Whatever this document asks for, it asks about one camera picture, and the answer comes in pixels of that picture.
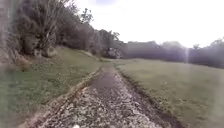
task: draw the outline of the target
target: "gravel path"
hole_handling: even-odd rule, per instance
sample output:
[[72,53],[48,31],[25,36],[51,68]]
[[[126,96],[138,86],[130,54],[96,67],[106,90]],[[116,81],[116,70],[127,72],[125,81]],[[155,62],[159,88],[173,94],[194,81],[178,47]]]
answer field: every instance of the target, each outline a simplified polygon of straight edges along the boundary
[[109,67],[38,128],[161,128],[152,121],[156,115],[149,108]]

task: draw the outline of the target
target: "sky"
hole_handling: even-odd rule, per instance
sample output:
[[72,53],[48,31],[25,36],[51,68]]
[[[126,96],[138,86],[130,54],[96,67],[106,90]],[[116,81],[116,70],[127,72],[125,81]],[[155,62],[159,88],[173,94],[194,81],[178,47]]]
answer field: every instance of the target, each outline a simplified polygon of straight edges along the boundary
[[95,29],[120,33],[128,41],[178,41],[207,46],[224,37],[223,0],[76,0],[92,10]]

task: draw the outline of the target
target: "distant tree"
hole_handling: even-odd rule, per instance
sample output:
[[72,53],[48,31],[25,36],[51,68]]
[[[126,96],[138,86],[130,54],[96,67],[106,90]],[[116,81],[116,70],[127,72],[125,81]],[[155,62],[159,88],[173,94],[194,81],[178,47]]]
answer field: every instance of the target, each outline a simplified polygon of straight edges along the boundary
[[91,21],[93,21],[93,15],[91,10],[85,8],[85,10],[81,14],[80,19],[82,23],[90,23]]
[[199,49],[199,48],[200,48],[200,45],[199,45],[199,44],[195,44],[195,45],[193,46],[193,48],[194,48],[194,49]]
[[107,56],[114,37],[111,34],[111,31],[107,32],[106,30],[103,29],[99,31],[99,34],[101,36],[101,46],[102,46],[101,54],[103,56]]
[[165,50],[164,57],[169,61],[183,61],[185,52],[183,46],[177,41],[167,41],[162,44]]
[[114,36],[114,40],[119,40],[118,36],[120,36],[120,34],[118,32],[113,32],[112,35]]
[[78,11],[79,11],[79,9],[77,8],[77,5],[76,5],[75,1],[73,1],[73,0],[70,0],[70,1],[68,2],[68,6],[67,6],[67,8],[68,8],[68,9],[70,10],[70,12],[73,13],[74,15],[77,15],[77,13],[78,13]]

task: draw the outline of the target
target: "green grass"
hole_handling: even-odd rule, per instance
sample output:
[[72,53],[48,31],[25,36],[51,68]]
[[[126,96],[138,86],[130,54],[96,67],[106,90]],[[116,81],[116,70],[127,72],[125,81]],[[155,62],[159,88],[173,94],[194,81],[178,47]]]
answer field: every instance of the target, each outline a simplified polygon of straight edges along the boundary
[[115,61],[117,67],[164,112],[189,128],[224,127],[224,70],[143,59]]
[[100,66],[95,58],[80,51],[61,48],[58,53],[52,59],[35,62],[27,72],[1,72],[0,127],[21,123]]

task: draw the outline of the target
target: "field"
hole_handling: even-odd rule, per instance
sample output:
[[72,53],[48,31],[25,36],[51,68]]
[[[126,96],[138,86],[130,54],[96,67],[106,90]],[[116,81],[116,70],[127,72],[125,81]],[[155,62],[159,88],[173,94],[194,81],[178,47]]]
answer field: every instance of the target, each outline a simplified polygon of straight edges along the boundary
[[52,59],[34,62],[26,72],[0,73],[0,127],[18,124],[26,117],[75,86],[100,63],[81,51],[60,48]]
[[224,70],[133,59],[115,61],[161,110],[189,128],[224,126]]

